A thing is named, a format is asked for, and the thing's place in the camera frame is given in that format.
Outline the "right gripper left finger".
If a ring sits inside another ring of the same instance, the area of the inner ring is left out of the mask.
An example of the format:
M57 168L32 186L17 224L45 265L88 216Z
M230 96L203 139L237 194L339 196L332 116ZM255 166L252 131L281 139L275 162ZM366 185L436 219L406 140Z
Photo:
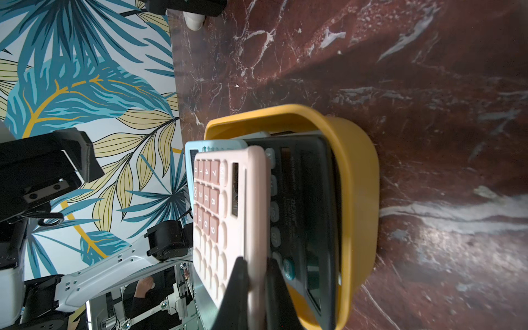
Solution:
M238 257L212 330L248 330L248 263Z

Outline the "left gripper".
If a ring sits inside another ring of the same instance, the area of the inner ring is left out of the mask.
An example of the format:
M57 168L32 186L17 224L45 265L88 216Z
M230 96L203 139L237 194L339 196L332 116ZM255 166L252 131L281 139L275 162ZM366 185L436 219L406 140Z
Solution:
M100 179L92 141L84 131L63 129L1 143L1 221Z

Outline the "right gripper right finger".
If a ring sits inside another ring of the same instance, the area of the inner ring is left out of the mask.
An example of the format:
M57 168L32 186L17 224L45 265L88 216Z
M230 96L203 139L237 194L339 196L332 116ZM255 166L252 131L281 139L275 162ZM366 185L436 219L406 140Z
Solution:
M276 259L268 258L265 275L266 325L268 330L302 330L290 293Z

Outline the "yellow plastic tray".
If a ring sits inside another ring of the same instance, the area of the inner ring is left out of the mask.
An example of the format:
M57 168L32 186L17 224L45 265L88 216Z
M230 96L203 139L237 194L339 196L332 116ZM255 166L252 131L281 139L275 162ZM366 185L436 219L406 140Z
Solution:
M258 131L302 133L319 130L335 155L342 202L341 279L335 316L343 329L355 291L370 276L376 258L380 209L378 154L368 135L350 120L324 116L301 105L285 104L210 121L206 140L238 138Z

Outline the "light blue calculator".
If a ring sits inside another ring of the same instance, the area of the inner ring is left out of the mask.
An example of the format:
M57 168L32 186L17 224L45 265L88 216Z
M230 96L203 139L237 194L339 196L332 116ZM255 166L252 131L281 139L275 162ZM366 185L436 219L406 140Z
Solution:
M243 136L236 137L237 139L241 140L250 140L250 139L257 139L257 138L269 138L271 136L270 133L266 131L260 131L256 133L250 133Z

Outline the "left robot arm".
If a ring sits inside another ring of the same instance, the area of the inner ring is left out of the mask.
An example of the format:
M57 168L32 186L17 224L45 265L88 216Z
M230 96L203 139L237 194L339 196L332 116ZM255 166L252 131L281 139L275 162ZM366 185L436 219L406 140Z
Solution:
M192 227L164 221L137 241L81 271L24 278L30 222L64 224L52 211L53 199L76 192L103 176L86 133L63 129L16 139L1 127L1 328L66 329L83 304L151 266L185 257Z

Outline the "white pipe fitting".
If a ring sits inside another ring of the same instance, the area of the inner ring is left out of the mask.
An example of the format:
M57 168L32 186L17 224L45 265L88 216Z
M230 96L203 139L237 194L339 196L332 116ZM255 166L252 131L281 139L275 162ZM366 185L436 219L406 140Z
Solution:
M205 15L192 12L183 12L183 15L186 26L192 31L199 31L206 20Z

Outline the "black plastic toolbox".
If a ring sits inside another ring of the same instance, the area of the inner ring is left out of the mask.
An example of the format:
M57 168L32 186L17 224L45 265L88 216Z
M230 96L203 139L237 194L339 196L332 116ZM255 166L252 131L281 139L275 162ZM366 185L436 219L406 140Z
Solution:
M145 0L148 12L165 15L168 9L207 17L219 16L227 6L227 0Z

